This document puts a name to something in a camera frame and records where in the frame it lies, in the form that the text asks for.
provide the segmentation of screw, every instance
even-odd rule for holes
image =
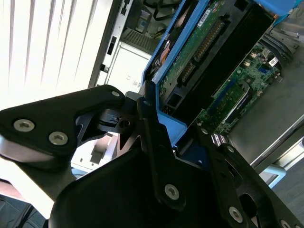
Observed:
[[[201,131],[204,133],[204,134],[208,134],[208,131],[204,128],[201,129]]]
[[[35,125],[30,120],[20,119],[15,121],[14,128],[19,132],[30,132],[35,128]]]
[[[282,219],[280,222],[283,228],[290,228],[290,225],[285,220]]]
[[[228,146],[227,149],[228,149],[231,153],[234,152],[234,150],[233,150],[233,148],[232,148],[231,146]]]
[[[171,200],[178,200],[180,197],[178,189],[172,184],[166,184],[165,193]]]
[[[65,145],[67,143],[68,137],[63,132],[53,132],[48,137],[49,141],[54,145]]]
[[[119,93],[116,92],[116,91],[112,91],[112,94],[113,94],[114,96],[119,96]]]
[[[143,101],[143,103],[144,103],[145,105],[147,105],[147,106],[151,106],[151,104],[150,104],[149,102],[147,102],[147,101]]]
[[[229,208],[229,214],[236,222],[238,222],[238,223],[243,222],[243,217],[242,217],[241,213],[235,207]]]

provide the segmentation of white vertical blinds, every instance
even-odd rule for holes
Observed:
[[[0,109],[86,89],[113,0],[0,0]]]

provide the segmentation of gray metal panel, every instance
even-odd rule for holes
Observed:
[[[229,135],[250,164],[304,115],[304,48],[282,75],[283,81],[271,85]]]

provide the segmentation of green circuit board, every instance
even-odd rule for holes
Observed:
[[[204,51],[208,49],[209,44],[212,43],[213,39],[220,32],[220,29],[224,26],[224,22],[219,19],[219,12],[223,5],[224,1],[218,0],[214,1],[206,9],[186,44],[161,81],[159,86],[160,97],[165,94],[169,85],[181,74],[183,80],[187,79],[187,76],[195,67],[190,62],[191,58],[199,60],[203,56]]]
[[[197,120],[213,133],[226,134],[274,80],[281,78],[273,56],[263,56],[264,48],[255,45],[245,60],[213,95],[212,104]]]

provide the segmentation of black metal bracket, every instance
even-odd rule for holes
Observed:
[[[232,145],[216,147],[210,135],[199,126],[195,128],[209,158],[221,217],[229,227],[280,228],[283,223],[290,227],[301,224]]]
[[[54,171],[66,167],[80,145],[101,138],[107,132],[116,132],[120,134],[119,154],[140,143],[149,161],[157,201],[173,210],[182,210],[186,199],[174,168],[175,158],[166,127],[158,122],[155,84],[146,82],[141,93],[143,95],[125,97],[116,88],[103,85],[3,110],[0,134],[31,150],[0,150],[0,155]],[[15,122],[21,119],[30,120],[34,128],[19,131]],[[52,143],[49,136],[54,132],[64,133],[67,142]],[[170,199],[165,194],[167,184],[178,189],[178,199]]]

